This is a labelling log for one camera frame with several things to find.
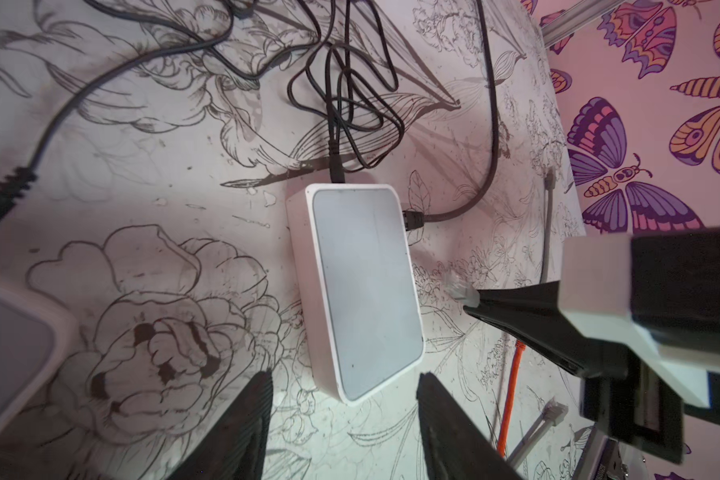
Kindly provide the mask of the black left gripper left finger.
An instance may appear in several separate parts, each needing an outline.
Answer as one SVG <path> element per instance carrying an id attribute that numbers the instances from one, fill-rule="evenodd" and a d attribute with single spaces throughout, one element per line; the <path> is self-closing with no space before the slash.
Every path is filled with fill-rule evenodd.
<path id="1" fill-rule="evenodd" d="M 272 372 L 260 371 L 169 479 L 260 479 L 272 402 Z"/>

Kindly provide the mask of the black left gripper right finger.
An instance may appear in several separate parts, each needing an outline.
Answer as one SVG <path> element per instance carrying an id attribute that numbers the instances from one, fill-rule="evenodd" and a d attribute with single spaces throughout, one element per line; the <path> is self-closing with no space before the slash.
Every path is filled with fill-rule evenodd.
<path id="1" fill-rule="evenodd" d="M 419 377 L 416 398 L 429 479 L 519 478 L 434 374 Z"/>

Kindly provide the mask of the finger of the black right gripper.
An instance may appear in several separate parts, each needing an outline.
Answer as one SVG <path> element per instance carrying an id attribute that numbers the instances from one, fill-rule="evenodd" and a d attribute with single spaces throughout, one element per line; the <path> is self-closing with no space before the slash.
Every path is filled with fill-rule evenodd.
<path id="1" fill-rule="evenodd" d="M 516 289 L 480 290 L 468 315 L 521 341 L 579 378 L 625 378 L 627 347 L 587 338 L 558 309 L 557 281 Z"/>

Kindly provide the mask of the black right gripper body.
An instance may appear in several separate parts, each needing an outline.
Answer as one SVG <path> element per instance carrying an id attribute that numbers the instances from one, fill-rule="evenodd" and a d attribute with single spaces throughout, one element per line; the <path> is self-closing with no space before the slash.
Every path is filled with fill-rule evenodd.
<path id="1" fill-rule="evenodd" d="M 687 414 L 720 425 L 720 228 L 579 238 L 578 331 L 630 356 L 600 427 L 681 463 Z"/>

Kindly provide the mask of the white network switch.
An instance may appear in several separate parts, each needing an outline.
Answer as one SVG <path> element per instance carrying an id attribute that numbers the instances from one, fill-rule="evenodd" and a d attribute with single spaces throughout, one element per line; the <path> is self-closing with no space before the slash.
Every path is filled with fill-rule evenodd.
<path id="1" fill-rule="evenodd" d="M 0 434 L 63 363 L 77 330 L 66 308 L 0 278 Z"/>
<path id="2" fill-rule="evenodd" d="M 384 184 L 311 184 L 286 212 L 314 383 L 357 405 L 425 354 L 399 197 Z"/>

